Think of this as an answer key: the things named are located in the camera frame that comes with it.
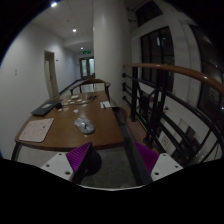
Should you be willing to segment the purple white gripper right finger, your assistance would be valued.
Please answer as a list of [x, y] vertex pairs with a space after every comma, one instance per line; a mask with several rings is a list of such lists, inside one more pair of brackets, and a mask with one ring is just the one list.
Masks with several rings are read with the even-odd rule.
[[136, 143], [136, 147], [153, 181], [157, 181], [182, 169], [182, 166], [167, 153], [156, 153], [139, 143]]

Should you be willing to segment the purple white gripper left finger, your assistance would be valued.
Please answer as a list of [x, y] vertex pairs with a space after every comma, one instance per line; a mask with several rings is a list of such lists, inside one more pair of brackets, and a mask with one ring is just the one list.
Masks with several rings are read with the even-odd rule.
[[92, 143], [88, 142], [68, 153], [57, 153], [42, 166], [42, 169], [71, 181], [85, 170], [85, 163], [91, 153]]

